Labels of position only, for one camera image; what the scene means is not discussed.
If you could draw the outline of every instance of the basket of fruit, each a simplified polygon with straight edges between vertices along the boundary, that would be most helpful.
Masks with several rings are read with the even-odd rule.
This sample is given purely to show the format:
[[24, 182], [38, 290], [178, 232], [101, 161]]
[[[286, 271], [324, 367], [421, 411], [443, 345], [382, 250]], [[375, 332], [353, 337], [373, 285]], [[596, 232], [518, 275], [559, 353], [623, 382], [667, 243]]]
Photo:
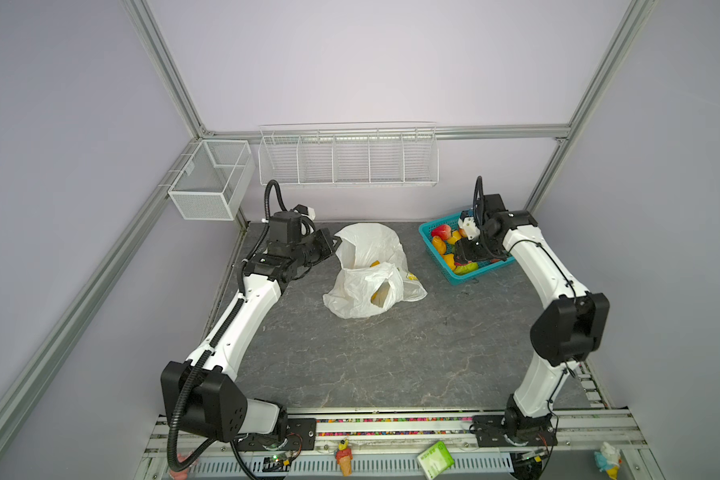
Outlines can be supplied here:
[[485, 262], [470, 262], [467, 265], [456, 265], [454, 263], [453, 244], [461, 239], [461, 232], [458, 228], [459, 214], [444, 216], [422, 224], [418, 232], [427, 245], [427, 251], [432, 255], [434, 262], [440, 266], [445, 278], [451, 285], [459, 285], [468, 280], [496, 270], [502, 266], [514, 262], [514, 257], [508, 259], [492, 260]]

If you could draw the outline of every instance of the wire rack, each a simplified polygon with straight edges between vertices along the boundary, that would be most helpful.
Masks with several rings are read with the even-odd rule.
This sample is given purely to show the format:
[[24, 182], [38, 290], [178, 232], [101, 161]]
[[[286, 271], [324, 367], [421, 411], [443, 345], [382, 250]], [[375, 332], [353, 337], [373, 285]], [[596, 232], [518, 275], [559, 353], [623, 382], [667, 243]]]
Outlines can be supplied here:
[[280, 185], [329, 187], [438, 182], [433, 124], [270, 125], [261, 132], [262, 185], [271, 178]]
[[187, 220], [234, 220], [255, 165], [244, 140], [202, 140], [168, 190]]

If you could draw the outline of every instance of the red apple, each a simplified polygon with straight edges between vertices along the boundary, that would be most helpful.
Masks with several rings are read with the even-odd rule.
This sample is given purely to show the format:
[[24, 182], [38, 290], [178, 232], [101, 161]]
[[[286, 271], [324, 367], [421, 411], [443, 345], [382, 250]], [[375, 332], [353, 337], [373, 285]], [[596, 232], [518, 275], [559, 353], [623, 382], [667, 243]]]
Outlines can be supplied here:
[[443, 241], [448, 240], [449, 238], [451, 238], [451, 226], [442, 224], [441, 226], [432, 230], [432, 236], [439, 236], [443, 239]]

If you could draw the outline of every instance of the perforated metal strip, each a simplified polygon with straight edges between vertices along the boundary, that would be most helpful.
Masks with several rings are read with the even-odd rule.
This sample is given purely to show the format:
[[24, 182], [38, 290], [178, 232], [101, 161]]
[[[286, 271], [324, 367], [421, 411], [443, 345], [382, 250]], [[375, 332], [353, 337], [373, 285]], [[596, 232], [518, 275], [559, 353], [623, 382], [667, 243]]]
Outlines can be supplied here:
[[[512, 462], [508, 453], [455, 453], [455, 464], [442, 475], [454, 473], [501, 473], [512, 472]], [[263, 473], [264, 456], [254, 456], [243, 460], [251, 471], [259, 477], [283, 476], [282, 472]], [[416, 455], [356, 455], [352, 460], [352, 473], [355, 475], [398, 477], [424, 474], [416, 460]], [[341, 476], [341, 470], [333, 456], [303, 456], [298, 458], [288, 473], [289, 477]], [[190, 469], [191, 478], [243, 478], [245, 475], [234, 458], [201, 458]]]

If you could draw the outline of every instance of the blue basket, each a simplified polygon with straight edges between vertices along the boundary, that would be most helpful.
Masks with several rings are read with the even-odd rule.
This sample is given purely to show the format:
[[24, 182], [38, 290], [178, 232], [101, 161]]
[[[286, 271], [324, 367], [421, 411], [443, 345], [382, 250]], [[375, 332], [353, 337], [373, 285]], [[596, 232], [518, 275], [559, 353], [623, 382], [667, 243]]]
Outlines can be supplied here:
[[[472, 280], [476, 276], [487, 274], [491, 270], [496, 270], [497, 268], [501, 268], [502, 266], [506, 266], [514, 262], [513, 256], [510, 256], [506, 261], [496, 262], [494, 264], [490, 262], [478, 262], [479, 268], [474, 272], [470, 272], [469, 274], [465, 275], [454, 274], [448, 264], [445, 263], [445, 260], [443, 260], [443, 257], [434, 248], [434, 245], [432, 245], [432, 230], [434, 230], [438, 226], [441, 226], [442, 224], [447, 224], [451, 227], [451, 229], [458, 230], [458, 219], [460, 216], [461, 212], [459, 212], [458, 214], [444, 216], [437, 220], [432, 220], [431, 222], [422, 224], [418, 228], [418, 232], [422, 235], [424, 243], [427, 245], [427, 251], [430, 253], [430, 255], [432, 255], [434, 262], [438, 264], [440, 270], [442, 270], [443, 272], [443, 275], [445, 275], [445, 278], [448, 279], [448, 282], [450, 282], [451, 285], [459, 285], [460, 283]], [[453, 247], [448, 243], [446, 243], [445, 246], [445, 254], [452, 254]]]

